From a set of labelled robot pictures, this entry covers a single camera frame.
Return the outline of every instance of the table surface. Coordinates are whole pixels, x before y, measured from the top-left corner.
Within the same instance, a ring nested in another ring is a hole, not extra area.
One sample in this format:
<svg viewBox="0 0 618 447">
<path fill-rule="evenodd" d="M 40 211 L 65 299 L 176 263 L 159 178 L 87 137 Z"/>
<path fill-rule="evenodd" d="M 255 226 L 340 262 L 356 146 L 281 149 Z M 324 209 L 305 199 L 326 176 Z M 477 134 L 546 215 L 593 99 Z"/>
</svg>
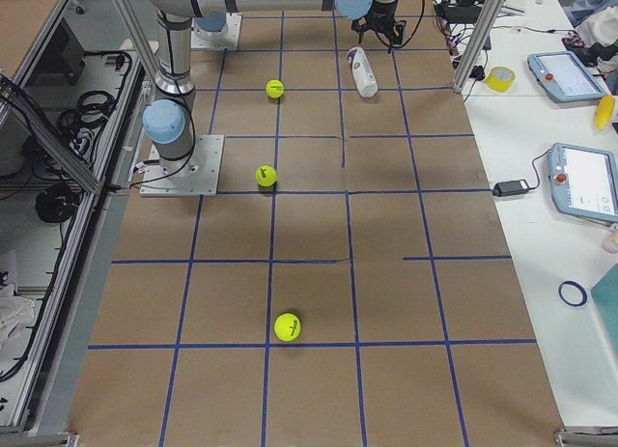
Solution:
<svg viewBox="0 0 618 447">
<path fill-rule="evenodd" d="M 564 34 L 538 30 L 571 27 L 557 0 L 526 0 L 525 16 L 500 17 L 491 32 L 487 71 L 516 72 L 511 89 L 499 94 L 477 83 L 465 103 L 491 184 L 527 179 L 531 160 L 553 143 L 566 142 L 618 153 L 611 126 L 594 129 L 595 102 L 557 104 L 537 85 L 526 65 L 529 54 L 563 51 Z M 468 82 L 463 93 L 469 91 Z M 594 304 L 569 307 L 558 297 L 565 280 L 588 292 L 618 261 L 603 251 L 609 230 L 555 209 L 545 159 L 541 187 L 524 196 L 496 199 L 526 305 L 563 422 L 567 426 L 618 424 L 618 363 Z"/>
<path fill-rule="evenodd" d="M 0 69 L 3 74 L 14 78 L 60 1 L 0 0 L 2 45 L 11 48 L 0 50 Z"/>
</svg>

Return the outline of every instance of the tape roll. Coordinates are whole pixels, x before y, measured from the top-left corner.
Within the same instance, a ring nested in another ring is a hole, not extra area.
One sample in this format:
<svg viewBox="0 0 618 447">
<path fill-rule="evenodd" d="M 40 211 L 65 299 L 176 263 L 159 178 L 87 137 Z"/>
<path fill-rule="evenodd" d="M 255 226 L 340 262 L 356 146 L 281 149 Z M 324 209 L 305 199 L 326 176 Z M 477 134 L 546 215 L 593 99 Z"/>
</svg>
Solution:
<svg viewBox="0 0 618 447">
<path fill-rule="evenodd" d="M 490 70 L 490 74 L 485 81 L 492 90 L 503 93 L 511 88 L 515 81 L 515 73 L 509 68 L 498 66 Z"/>
</svg>

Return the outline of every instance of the white table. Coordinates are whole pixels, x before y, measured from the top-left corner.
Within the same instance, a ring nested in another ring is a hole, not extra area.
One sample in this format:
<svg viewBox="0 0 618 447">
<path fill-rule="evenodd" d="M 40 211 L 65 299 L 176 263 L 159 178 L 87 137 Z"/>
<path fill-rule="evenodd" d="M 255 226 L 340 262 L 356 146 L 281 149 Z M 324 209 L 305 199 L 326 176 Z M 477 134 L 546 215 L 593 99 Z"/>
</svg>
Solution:
<svg viewBox="0 0 618 447">
<path fill-rule="evenodd" d="M 544 30 L 570 27 L 557 0 L 535 1 L 526 1 L 525 16 L 501 17 L 495 25 Z M 530 161 L 556 142 L 618 154 L 618 136 L 611 126 L 602 132 L 594 129 L 596 104 L 556 104 L 528 71 L 527 55 L 564 50 L 561 37 L 492 30 L 488 71 L 506 66 L 516 72 L 517 79 L 505 94 L 477 83 L 465 103 L 491 185 L 522 178 L 533 184 Z M 464 95 L 470 86 L 471 82 L 463 89 Z M 537 165 L 541 187 L 520 197 L 496 198 L 496 207 L 564 424 L 616 426 L 616 352 L 594 304 L 569 307 L 560 301 L 557 288 L 569 279 L 589 292 L 618 262 L 618 256 L 601 248 L 607 228 L 557 212 L 546 177 L 547 160 Z"/>
</svg>

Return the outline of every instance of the tablet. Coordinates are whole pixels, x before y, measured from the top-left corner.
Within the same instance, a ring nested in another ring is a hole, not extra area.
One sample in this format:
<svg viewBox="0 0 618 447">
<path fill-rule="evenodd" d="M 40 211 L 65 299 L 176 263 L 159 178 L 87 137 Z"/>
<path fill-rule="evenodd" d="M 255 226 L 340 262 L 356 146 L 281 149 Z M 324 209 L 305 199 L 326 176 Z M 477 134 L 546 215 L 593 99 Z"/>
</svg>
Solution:
<svg viewBox="0 0 618 447">
<path fill-rule="evenodd" d="M 557 102 L 592 100 L 607 95 L 571 51 L 531 54 L 528 66 L 539 85 Z"/>
<path fill-rule="evenodd" d="M 548 160 L 551 199 L 559 211 L 618 222 L 618 170 L 613 153 L 556 143 Z"/>
</svg>

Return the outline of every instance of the power adapter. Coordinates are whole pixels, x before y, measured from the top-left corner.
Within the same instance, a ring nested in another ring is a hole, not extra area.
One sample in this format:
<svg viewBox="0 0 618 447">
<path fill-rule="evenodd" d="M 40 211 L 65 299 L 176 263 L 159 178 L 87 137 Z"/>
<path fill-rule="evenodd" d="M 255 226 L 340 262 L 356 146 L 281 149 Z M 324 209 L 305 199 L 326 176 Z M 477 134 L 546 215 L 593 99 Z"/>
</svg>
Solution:
<svg viewBox="0 0 618 447">
<path fill-rule="evenodd" d="M 526 180 L 510 180 L 508 182 L 498 182 L 493 186 L 492 195 L 498 198 L 506 196 L 517 196 L 525 194 L 532 188 Z"/>
</svg>

